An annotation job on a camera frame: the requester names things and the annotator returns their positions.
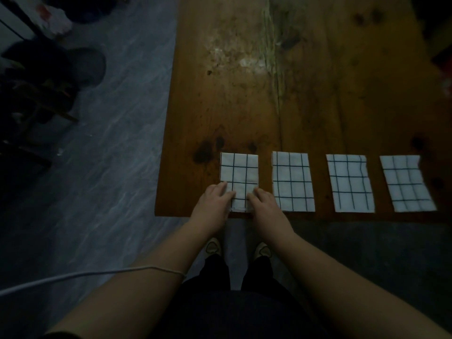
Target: table top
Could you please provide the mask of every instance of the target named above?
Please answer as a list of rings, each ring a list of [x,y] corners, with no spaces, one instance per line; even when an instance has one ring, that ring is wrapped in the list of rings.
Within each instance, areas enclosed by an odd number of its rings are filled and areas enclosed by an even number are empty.
[[[155,214],[189,216],[220,152],[309,154],[325,221],[450,219],[451,115],[409,0],[182,0]],[[364,154],[375,213],[336,213],[325,155]],[[380,155],[419,154],[438,211],[395,213]]]

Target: person's right arm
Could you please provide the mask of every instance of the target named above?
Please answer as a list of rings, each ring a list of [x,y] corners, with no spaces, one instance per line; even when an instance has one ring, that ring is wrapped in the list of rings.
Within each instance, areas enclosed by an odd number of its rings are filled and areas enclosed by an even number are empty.
[[[271,193],[247,197],[254,225],[316,307],[348,338],[452,338],[424,314],[297,236]]]

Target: floor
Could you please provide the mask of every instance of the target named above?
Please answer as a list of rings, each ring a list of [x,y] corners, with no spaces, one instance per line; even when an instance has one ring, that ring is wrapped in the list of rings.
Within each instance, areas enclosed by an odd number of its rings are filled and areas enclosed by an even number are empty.
[[[154,216],[175,43],[173,0],[132,0],[92,25],[76,26],[68,48],[107,57],[97,87],[80,93],[74,115],[36,129],[54,161],[8,177],[0,209],[0,288],[56,274],[125,267],[185,219]],[[297,222],[298,234],[452,331],[449,226]],[[228,221],[226,262],[239,289],[250,224]],[[189,272],[202,268],[200,255]],[[300,289],[277,258],[275,277]],[[81,278],[0,300],[0,337],[36,338],[108,277]]]

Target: black pants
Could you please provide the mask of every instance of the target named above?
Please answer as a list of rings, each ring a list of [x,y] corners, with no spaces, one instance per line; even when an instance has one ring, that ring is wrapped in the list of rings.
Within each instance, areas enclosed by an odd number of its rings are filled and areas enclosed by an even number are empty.
[[[188,297],[204,291],[230,290],[229,268],[223,258],[213,254],[206,259],[199,276],[185,281],[173,298],[172,306],[184,302]],[[303,311],[291,293],[273,278],[270,259],[266,256],[252,262],[243,277],[243,291],[257,292],[286,304],[295,311]]]

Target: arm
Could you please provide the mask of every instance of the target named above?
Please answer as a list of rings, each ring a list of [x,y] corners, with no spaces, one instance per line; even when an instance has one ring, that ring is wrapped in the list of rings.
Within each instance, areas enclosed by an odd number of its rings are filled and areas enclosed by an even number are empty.
[[[406,302],[297,236],[271,193],[248,194],[257,232],[348,338],[452,338]]]
[[[227,183],[211,185],[189,222],[133,266],[155,265],[186,273],[205,243],[220,230],[235,192],[221,196]],[[115,275],[88,295],[50,332],[83,339],[145,338],[160,320],[182,283],[182,276],[157,270]]]

